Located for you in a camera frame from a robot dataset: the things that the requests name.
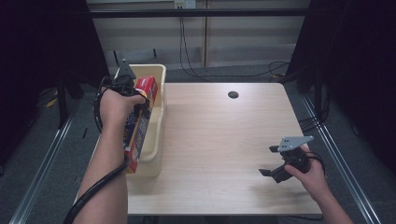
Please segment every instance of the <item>wrist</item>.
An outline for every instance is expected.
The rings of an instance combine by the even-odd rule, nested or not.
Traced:
[[[321,193],[319,196],[314,198],[314,200],[321,207],[323,205],[333,203],[335,198],[330,191],[326,191],[325,193]]]

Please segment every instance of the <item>hand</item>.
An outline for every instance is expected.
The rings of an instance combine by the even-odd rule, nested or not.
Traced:
[[[304,152],[308,153],[308,155],[309,152],[311,152],[307,147],[304,146],[301,146],[301,149]],[[331,194],[322,166],[319,161],[310,159],[309,171],[306,174],[303,174],[291,165],[285,165],[285,170],[301,181],[303,187],[308,191],[312,199],[314,199],[316,202],[318,202],[321,197],[324,197],[329,193]]]
[[[146,99],[141,95],[121,96],[115,91],[106,90],[100,103],[100,116],[103,127],[122,126],[135,105],[143,104]]]

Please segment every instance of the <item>black hole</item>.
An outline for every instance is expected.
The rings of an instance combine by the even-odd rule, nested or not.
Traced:
[[[239,93],[236,92],[236,91],[230,91],[230,92],[228,92],[228,96],[229,96],[230,98],[232,98],[232,99],[236,99],[236,98],[238,98]]]

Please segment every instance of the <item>gray floor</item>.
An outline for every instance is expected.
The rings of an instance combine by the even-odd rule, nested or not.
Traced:
[[[161,59],[142,56],[140,63],[156,63]],[[274,71],[285,73],[287,66]],[[268,82],[268,65],[238,65],[212,68],[195,68],[198,78],[190,71],[189,75],[181,69],[167,71],[167,82]],[[308,118],[301,95],[295,83],[285,84],[294,112],[298,119]],[[93,89],[84,86],[85,96],[82,100],[68,100],[68,105],[76,105],[77,110],[63,145],[50,167],[44,185],[34,201],[32,210],[28,211],[27,223],[62,223],[70,205],[74,201],[79,182],[91,157],[99,133],[92,117]],[[45,102],[53,92],[41,97]],[[15,153],[9,158],[5,175],[0,178],[0,223],[8,223],[20,203],[24,193],[35,177],[43,158],[57,133],[58,107],[39,108],[35,123],[21,141]],[[374,156],[370,145],[364,138],[353,131],[348,117],[331,101],[330,114],[325,124],[334,141],[340,147],[348,166],[367,194],[382,223],[396,220],[396,178]],[[343,177],[335,166],[316,129],[306,135],[316,137],[309,146],[318,152],[326,163],[328,182],[332,192],[351,215],[356,223],[366,220],[350,193]],[[129,217],[129,223],[142,223],[143,217]],[[204,217],[159,217],[159,223],[207,223]],[[297,217],[229,217],[229,223],[324,223],[309,221]]]

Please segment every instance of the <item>wall outlet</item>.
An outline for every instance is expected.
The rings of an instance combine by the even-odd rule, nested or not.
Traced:
[[[185,8],[184,0],[174,0],[174,1],[175,1],[175,9]]]
[[[196,8],[195,0],[174,0],[175,9],[192,9]]]
[[[187,9],[196,8],[196,1],[195,0],[185,0],[184,8],[187,8]]]

